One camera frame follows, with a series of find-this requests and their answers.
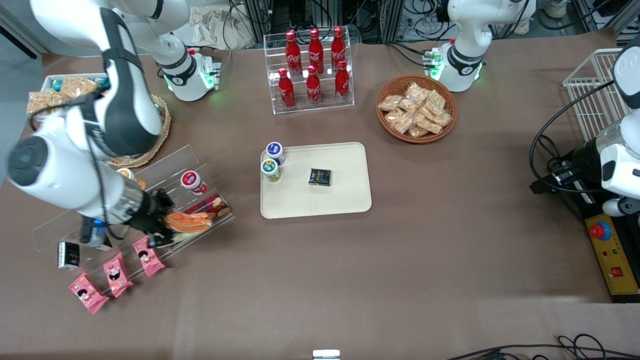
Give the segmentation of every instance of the red lid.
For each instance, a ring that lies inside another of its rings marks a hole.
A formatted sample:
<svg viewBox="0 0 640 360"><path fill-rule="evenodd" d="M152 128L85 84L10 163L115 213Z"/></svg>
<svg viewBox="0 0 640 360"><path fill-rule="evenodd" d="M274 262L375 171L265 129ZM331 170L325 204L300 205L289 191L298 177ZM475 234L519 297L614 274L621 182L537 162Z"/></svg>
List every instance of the red lid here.
<svg viewBox="0 0 640 360"><path fill-rule="evenodd" d="M187 171L182 175L182 185L191 186L198 180L198 173L195 171Z"/></svg>

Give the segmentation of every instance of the red bottle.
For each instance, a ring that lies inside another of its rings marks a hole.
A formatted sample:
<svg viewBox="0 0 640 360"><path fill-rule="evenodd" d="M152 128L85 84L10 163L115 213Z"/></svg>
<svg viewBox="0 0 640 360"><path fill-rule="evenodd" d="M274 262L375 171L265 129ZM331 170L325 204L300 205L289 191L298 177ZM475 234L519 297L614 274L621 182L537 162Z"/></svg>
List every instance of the red bottle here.
<svg viewBox="0 0 640 360"><path fill-rule="evenodd" d="M316 67L318 74L324 73L324 56L322 44L318 37L320 31L316 28L311 29L310 32L311 42L309 43L309 63Z"/></svg>
<svg viewBox="0 0 640 360"><path fill-rule="evenodd" d="M307 98L309 99L309 106L315 108L320 105L320 102L322 101L320 79L318 79L315 66L309 65L307 70L309 71L309 77L307 78Z"/></svg>
<svg viewBox="0 0 640 360"><path fill-rule="evenodd" d="M335 74L338 71L338 62L344 60L344 39L342 38L342 26L333 28L333 42L331 43L331 70Z"/></svg>
<svg viewBox="0 0 640 360"><path fill-rule="evenodd" d="M280 97L284 103L284 108L291 110L296 107L296 95L293 93L293 83L291 79L287 77L287 69L281 67L278 69L278 72L280 73L280 80L278 81Z"/></svg>
<svg viewBox="0 0 640 360"><path fill-rule="evenodd" d="M347 102L349 99L349 73L347 72L347 62L338 62L338 72L335 73L335 100L337 102Z"/></svg>
<svg viewBox="0 0 640 360"><path fill-rule="evenodd" d="M287 56L287 64L289 65L289 72L292 78L299 78L302 76L302 59L300 58L300 47L296 43L296 33L293 30L289 30L286 33L287 47L285 49L285 55Z"/></svg>

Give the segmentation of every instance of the woven basket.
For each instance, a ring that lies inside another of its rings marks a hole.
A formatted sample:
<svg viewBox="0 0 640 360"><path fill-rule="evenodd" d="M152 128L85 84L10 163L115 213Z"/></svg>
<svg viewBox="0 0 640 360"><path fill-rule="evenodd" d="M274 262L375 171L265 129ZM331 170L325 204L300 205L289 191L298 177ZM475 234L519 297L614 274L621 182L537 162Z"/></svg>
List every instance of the woven basket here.
<svg viewBox="0 0 640 360"><path fill-rule="evenodd" d="M404 95L404 91L409 87L409 84L412 81L415 81L415 83L420 85L421 88L425 88L428 90L435 89L438 93L440 93L442 97L444 97L446 101L444 108L445 110L447 110L449 115L451 115L451 122L449 123L449 125L445 126L444 129L442 129L442 132L440 134L430 133L419 138L412 138L407 135L399 134L395 130L393 130L387 123L387 120L385 119L386 113L380 110L379 107L376 107L378 120L380 120L380 124L382 124L382 126L385 129L387 129L387 131L391 135L395 136L400 140L404 140L406 142L411 142L411 143L434 142L440 139L441 137L445 136L447 133L449 133L449 131L451 131L451 129L453 128L453 125L456 124L456 120L458 119L458 107L456 106L456 100L454 99L453 94L449 91L449 89L447 89L443 84L425 75L419 75L419 74L400 75L396 78L393 78L387 81L387 83L384 84L384 86L382 86L382 89L380 89L380 93L378 94L378 102L376 103L376 105L381 103L382 100L384 100L389 95Z"/></svg>
<svg viewBox="0 0 640 360"><path fill-rule="evenodd" d="M163 142L166 140L166 137L169 135L169 127L171 126L171 115L169 114L169 109L166 107L166 103L164 102L164 100L160 99L158 96L151 95L151 99L162 109L163 114L162 131L158 136L156 144L153 146L153 148L151 148L151 150L147 151L143 156L140 156L139 158L119 156L117 158L110 159L109 164L117 167L141 167L142 165L148 163L156 155L156 153L160 149L160 146L162 146Z"/></svg>

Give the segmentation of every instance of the brown tablecloth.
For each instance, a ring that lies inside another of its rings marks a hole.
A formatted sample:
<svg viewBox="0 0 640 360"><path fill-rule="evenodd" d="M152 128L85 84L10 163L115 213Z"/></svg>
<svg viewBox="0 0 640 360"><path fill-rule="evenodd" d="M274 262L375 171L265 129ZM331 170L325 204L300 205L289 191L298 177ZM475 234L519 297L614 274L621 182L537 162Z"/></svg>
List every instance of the brown tablecloth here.
<svg viewBox="0 0 640 360"><path fill-rule="evenodd" d="M532 138L568 102L560 82L593 50L615 45L612 31L495 41L480 79L455 95L456 127L430 145L400 142L378 123L380 87L417 71L383 45L354 46L356 106L280 116L260 50L234 52L220 90L192 103L177 100L143 56L150 91L173 118L156 159L190 143L236 219L92 316L61 281L55 254L33 244L31 230L62 210L5 182L0 354L308 359L339 348L345 360L443 359L579 332L640 352L640 306L608 304L580 224L557 198L528 189ZM45 73L99 72L100 63L48 56ZM574 118L548 134L563 152L580 142ZM257 169L273 140L363 143L371 210L262 218Z"/></svg>

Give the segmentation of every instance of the black box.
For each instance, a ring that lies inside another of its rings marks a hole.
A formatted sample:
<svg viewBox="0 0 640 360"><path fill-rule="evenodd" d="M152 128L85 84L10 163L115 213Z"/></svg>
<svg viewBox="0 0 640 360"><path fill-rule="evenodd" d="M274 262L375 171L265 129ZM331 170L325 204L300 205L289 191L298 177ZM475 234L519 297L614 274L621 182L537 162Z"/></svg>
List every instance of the black box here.
<svg viewBox="0 0 640 360"><path fill-rule="evenodd" d="M66 241L58 244L58 268L75 270L80 266L80 245Z"/></svg>
<svg viewBox="0 0 640 360"><path fill-rule="evenodd" d="M331 170L311 169L309 185L331 186Z"/></svg>

